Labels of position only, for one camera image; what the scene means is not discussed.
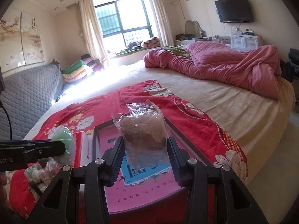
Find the left hand painted nails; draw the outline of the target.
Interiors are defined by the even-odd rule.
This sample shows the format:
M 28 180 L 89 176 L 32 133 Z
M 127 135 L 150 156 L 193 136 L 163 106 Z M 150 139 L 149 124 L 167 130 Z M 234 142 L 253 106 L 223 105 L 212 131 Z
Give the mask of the left hand painted nails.
M 7 177 L 5 173 L 0 174 L 0 198 L 1 198 L 1 216 L 9 209 L 8 195 L 6 191 Z

